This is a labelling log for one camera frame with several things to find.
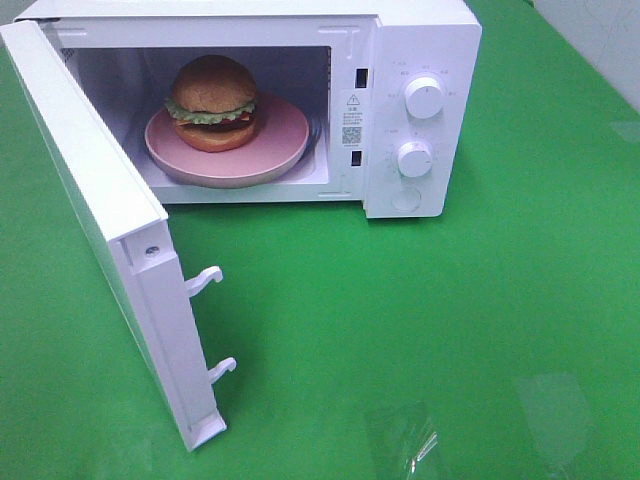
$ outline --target white wall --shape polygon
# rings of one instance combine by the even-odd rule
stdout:
[[[533,0],[540,14],[640,112],[640,0]]]

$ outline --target toy hamburger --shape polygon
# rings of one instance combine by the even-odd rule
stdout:
[[[222,55],[205,55],[180,69],[166,108],[178,136],[205,152],[222,152],[251,140],[257,90],[251,73]]]

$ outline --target timer knob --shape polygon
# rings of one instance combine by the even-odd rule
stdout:
[[[431,148],[423,142],[405,143],[398,149],[398,168],[405,177],[421,177],[431,170]]]

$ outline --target lettuce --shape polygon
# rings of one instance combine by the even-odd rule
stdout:
[[[182,108],[172,98],[167,98],[164,103],[165,107],[169,111],[169,114],[173,118],[180,120],[186,120],[189,123],[195,123],[198,125],[214,125],[222,122],[222,120],[235,120],[240,117],[244,112],[252,113],[256,109],[255,101],[250,101],[246,105],[240,108],[232,110],[230,112],[211,113],[211,112],[190,112]]]

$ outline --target power knob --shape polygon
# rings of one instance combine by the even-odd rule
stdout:
[[[404,90],[409,113],[415,118],[430,118],[442,110],[444,89],[440,81],[425,75],[411,81]]]
[[[405,143],[398,149],[398,169],[405,177],[421,177],[431,170],[431,148],[423,142]]]

